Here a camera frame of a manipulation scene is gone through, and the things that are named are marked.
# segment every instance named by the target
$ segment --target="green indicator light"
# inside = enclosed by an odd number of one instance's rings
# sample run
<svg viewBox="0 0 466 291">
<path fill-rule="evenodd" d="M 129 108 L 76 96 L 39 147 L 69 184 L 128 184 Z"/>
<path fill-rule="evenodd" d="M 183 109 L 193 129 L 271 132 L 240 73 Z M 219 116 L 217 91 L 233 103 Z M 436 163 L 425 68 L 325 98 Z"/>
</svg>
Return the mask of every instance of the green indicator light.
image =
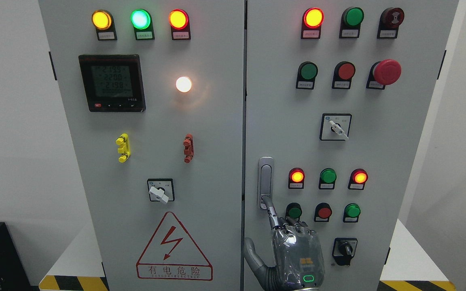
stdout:
<svg viewBox="0 0 466 291">
<path fill-rule="evenodd" d="M 337 179 L 337 175 L 335 174 L 335 171 L 332 169 L 324 169 L 321 172 L 320 178 L 326 184 L 332 184 L 333 182 L 335 182 L 335 179 Z"/>
<path fill-rule="evenodd" d="M 289 216 L 293 219 L 301 217 L 301 209 L 297 207 L 292 207 L 291 209 L 289 209 Z"/>
<path fill-rule="evenodd" d="M 364 12 L 359 7 L 348 8 L 344 16 L 344 23 L 348 26 L 358 26 L 364 19 Z"/>
<path fill-rule="evenodd" d="M 301 77 L 303 77 L 304 79 L 314 79 L 314 77 L 318 75 L 318 68 L 316 68 L 316 66 L 314 66 L 313 64 L 308 63 L 301 68 L 300 74 Z"/>
<path fill-rule="evenodd" d="M 346 213 L 347 217 L 356 218 L 361 214 L 361 209 L 359 208 L 359 205 L 352 203 L 346 206 L 344 213 Z"/>
<path fill-rule="evenodd" d="M 144 30 L 150 26 L 150 14 L 143 9 L 137 9 L 131 13 L 131 22 L 139 30 Z"/>
<path fill-rule="evenodd" d="M 307 282 L 307 283 L 308 283 L 308 282 L 314 282 L 314 276 L 312 276 L 312 275 L 305 275 L 305 276 L 303 276 L 303 281 L 305 281 L 305 282 Z"/>
</svg>

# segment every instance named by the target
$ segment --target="gray metal panel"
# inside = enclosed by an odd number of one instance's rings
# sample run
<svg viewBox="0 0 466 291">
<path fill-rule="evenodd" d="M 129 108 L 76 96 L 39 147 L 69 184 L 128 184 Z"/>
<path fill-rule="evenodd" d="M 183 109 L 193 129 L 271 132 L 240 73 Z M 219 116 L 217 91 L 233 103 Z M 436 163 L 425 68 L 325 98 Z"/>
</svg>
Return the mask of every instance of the gray metal panel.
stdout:
<svg viewBox="0 0 466 291">
<path fill-rule="evenodd" d="M 359 39 L 339 39 L 344 9 L 359 6 L 364 22 Z M 411 171 L 430 98 L 440 68 L 457 0 L 263 0 L 248 2 L 246 117 L 246 236 L 253 238 L 266 263 L 274 263 L 267 214 L 257 206 L 257 162 L 274 158 L 273 201 L 283 215 L 298 202 L 302 219 L 321 235 L 326 274 L 322 290 L 374 291 L 386 258 L 400 204 Z M 307 8 L 325 13 L 319 40 L 301 40 L 301 18 Z M 405 21 L 397 39 L 377 39 L 381 12 L 401 7 Z M 366 89 L 370 67 L 396 59 L 402 76 L 385 90 Z M 319 68 L 314 90 L 297 90 L 303 61 Z M 356 66 L 350 90 L 332 90 L 339 61 Z M 323 113 L 352 114 L 348 141 L 320 141 Z M 288 190 L 290 169 L 305 170 L 305 189 Z M 318 190 L 320 172 L 333 168 L 334 190 Z M 351 172 L 364 168 L 364 190 L 348 190 Z M 321 202 L 330 204 L 329 223 L 313 222 Z M 358 203 L 358 223 L 342 223 L 344 207 Z M 334 238 L 357 238 L 351 266 L 337 266 L 331 256 Z M 260 290 L 246 266 L 246 290 Z"/>
<path fill-rule="evenodd" d="M 40 7 L 111 290 L 240 289 L 244 1 L 41 0 Z M 152 15 L 155 40 L 135 40 L 129 16 L 137 8 Z M 175 8 L 189 14 L 190 41 L 170 37 Z M 117 41 L 97 41 L 96 9 L 112 13 Z M 139 54 L 146 112 L 89 112 L 81 54 Z M 179 76 L 193 81 L 187 94 L 176 91 Z M 132 155 L 120 164 L 114 141 L 123 132 Z M 183 162 L 187 133 L 195 145 L 190 164 Z M 150 202 L 148 178 L 174 179 L 176 201 Z M 213 265 L 212 281 L 138 278 L 136 262 L 166 211 Z"/>
</svg>

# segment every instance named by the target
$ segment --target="robotic hand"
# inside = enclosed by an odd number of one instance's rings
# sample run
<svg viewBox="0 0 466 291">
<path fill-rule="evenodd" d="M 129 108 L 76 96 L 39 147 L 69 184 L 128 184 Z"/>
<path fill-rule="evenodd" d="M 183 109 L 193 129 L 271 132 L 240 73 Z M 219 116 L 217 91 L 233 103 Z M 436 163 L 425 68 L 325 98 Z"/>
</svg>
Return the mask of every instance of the robotic hand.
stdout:
<svg viewBox="0 0 466 291">
<path fill-rule="evenodd" d="M 267 267 L 255 252 L 250 238 L 244 239 L 244 257 L 265 291 L 317 291 L 325 278 L 318 234 L 303 221 L 278 218 L 270 198 L 263 196 L 272 228 L 275 267 Z"/>
</svg>

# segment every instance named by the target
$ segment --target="white indicator light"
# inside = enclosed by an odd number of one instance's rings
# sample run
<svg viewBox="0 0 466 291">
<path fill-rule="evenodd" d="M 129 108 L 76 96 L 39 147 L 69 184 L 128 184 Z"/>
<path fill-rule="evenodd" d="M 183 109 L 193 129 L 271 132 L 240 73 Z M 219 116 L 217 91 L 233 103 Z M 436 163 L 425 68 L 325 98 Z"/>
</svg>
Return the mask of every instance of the white indicator light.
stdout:
<svg viewBox="0 0 466 291">
<path fill-rule="evenodd" d="M 192 81 L 187 76 L 179 77 L 176 81 L 177 90 L 186 93 L 192 88 Z"/>
</svg>

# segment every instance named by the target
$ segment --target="red terminal connector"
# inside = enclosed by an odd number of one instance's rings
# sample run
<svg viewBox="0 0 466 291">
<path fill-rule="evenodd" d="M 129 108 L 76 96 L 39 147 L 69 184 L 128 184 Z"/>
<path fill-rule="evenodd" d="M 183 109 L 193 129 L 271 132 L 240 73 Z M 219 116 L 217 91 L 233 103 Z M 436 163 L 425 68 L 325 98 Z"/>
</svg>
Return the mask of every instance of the red terminal connector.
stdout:
<svg viewBox="0 0 466 291">
<path fill-rule="evenodd" d="M 183 141 L 184 162 L 187 164 L 194 158 L 194 136 L 187 134 Z"/>
</svg>

